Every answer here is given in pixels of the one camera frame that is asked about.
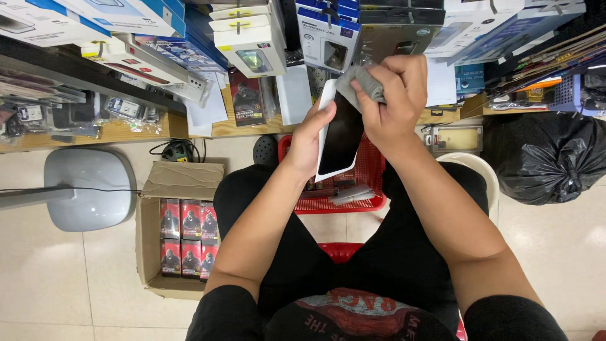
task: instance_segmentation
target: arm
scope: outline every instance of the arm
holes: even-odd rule
[[[206,294],[222,285],[237,285],[250,292],[255,301],[259,298],[261,280],[276,254],[286,223],[303,187],[316,173],[319,131],[336,113],[334,102],[320,111],[318,105],[319,101],[293,135],[286,158],[224,237]]]
[[[369,72],[383,84],[388,105],[373,102],[352,82],[366,134],[398,173],[427,237],[448,264],[461,313],[491,295],[541,303],[499,230],[414,133],[427,102],[425,56],[388,57]]]

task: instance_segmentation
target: black slipper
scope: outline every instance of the black slipper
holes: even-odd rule
[[[253,159],[255,164],[263,164],[270,168],[278,166],[278,142],[272,135],[263,135],[255,142]]]

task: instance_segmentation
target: black phone screen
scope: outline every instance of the black phone screen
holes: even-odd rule
[[[338,91],[337,112],[328,124],[318,174],[325,175],[351,166],[364,133],[362,115]]]

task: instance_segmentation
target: blue plastic basket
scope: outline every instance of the blue plastic basket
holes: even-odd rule
[[[601,116],[603,110],[587,110],[582,108],[581,103],[581,75],[562,77],[562,81],[556,84],[553,103],[549,104],[549,110],[582,112],[586,116]]]

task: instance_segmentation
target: black garbage bag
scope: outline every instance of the black garbage bag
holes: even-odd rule
[[[606,122],[554,112],[494,116],[484,121],[481,157],[507,196],[565,203],[606,174]]]

